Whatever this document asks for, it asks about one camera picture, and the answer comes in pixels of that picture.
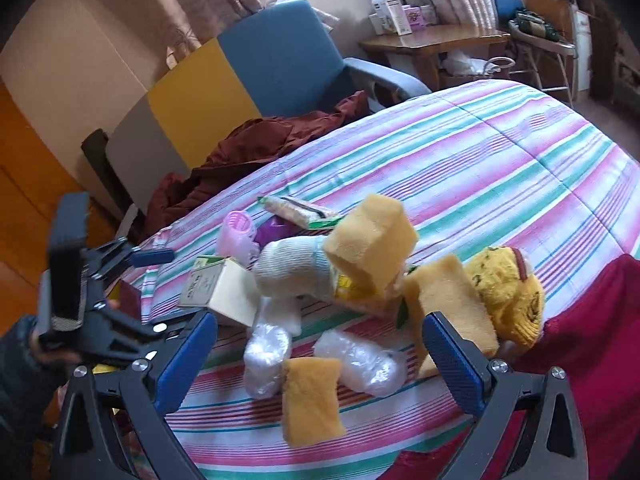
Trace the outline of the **person's left hand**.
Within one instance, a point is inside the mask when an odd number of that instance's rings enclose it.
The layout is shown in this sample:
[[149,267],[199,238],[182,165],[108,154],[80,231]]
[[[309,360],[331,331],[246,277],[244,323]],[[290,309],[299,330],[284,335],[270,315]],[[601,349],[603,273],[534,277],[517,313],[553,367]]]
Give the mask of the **person's left hand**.
[[29,349],[36,361],[42,365],[79,364],[82,357],[70,349],[46,350],[40,346],[38,328],[34,327],[29,335]]

